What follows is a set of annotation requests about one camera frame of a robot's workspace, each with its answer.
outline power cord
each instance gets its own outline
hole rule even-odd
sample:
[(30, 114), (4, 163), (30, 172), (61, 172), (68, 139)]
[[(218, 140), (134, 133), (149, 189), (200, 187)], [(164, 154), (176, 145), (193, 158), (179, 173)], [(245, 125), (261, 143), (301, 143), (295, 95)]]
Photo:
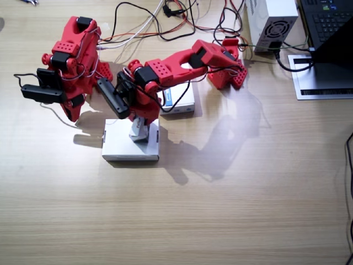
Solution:
[[(346, 142), (346, 148), (347, 148), (347, 153), (348, 153), (348, 162), (349, 162), (349, 168), (351, 171), (351, 197), (353, 199), (353, 164), (352, 164), (352, 153), (351, 153), (351, 149), (350, 149), (350, 141), (353, 138), (353, 132), (352, 134), (349, 136), (347, 142)], [(350, 226), (350, 236), (351, 236), (351, 241), (353, 242), (353, 220), (351, 221), (351, 226)], [(353, 261), (353, 253), (351, 254), (351, 256), (349, 257), (349, 259), (346, 262), (346, 265), (350, 265), (351, 262)]]
[(290, 69), (288, 67), (286, 67), (282, 62), (281, 62), (281, 57), (280, 57), (280, 50), (276, 50), (274, 51), (276, 60), (278, 62), (278, 64), (286, 71), (288, 72), (292, 72), (292, 73), (297, 73), (297, 72), (302, 72), (302, 71), (306, 71), (310, 68), (312, 68), (314, 66), (314, 62), (310, 62), (309, 65), (307, 67), (301, 68), (301, 69)]

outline laptop keyboard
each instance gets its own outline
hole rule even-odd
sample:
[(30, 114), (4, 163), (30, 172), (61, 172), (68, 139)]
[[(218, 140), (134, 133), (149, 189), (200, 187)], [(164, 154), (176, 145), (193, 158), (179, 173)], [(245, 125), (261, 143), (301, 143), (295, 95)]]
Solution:
[(320, 42), (328, 40), (339, 28), (348, 22), (352, 13), (322, 13), (313, 15)]

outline power supply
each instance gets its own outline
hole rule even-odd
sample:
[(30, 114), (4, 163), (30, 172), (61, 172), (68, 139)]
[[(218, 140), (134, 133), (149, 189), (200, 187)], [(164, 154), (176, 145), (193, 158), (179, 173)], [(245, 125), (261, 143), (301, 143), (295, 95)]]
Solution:
[(298, 18), (295, 0), (246, 0), (250, 35), (255, 52), (277, 48)]

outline white box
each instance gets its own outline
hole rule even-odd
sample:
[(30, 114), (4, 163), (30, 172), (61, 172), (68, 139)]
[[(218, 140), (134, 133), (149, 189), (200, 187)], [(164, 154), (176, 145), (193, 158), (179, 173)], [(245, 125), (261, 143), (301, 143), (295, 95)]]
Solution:
[(158, 161), (159, 121), (149, 126), (147, 141), (133, 142), (129, 137), (132, 122), (128, 119), (106, 119), (102, 156), (107, 161)]
[[(287, 38), (298, 11), (295, 0), (246, 0), (252, 43), (265, 48), (281, 45)], [(255, 52), (268, 49), (253, 47)]]
[[(183, 113), (183, 112), (193, 112), (195, 110), (195, 97), (194, 91), (192, 89), (192, 84), (190, 83), (190, 87), (182, 99), (178, 102), (175, 108), (171, 112), (163, 112), (162, 110), (159, 112), (160, 115), (174, 114), (174, 113)], [(179, 84), (175, 87), (168, 88), (164, 91), (165, 93), (165, 106), (163, 107), (165, 110), (171, 109), (174, 103), (180, 98), (181, 94), (186, 90), (188, 84)], [(158, 92), (158, 96), (162, 98), (163, 104), (163, 92)]]

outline keyboard key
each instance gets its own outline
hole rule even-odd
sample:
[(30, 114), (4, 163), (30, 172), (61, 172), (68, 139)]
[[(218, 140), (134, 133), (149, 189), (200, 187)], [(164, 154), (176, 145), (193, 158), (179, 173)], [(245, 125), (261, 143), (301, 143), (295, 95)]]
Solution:
[(316, 24), (316, 31), (318, 33), (322, 33), (322, 28), (321, 28), (320, 24)]

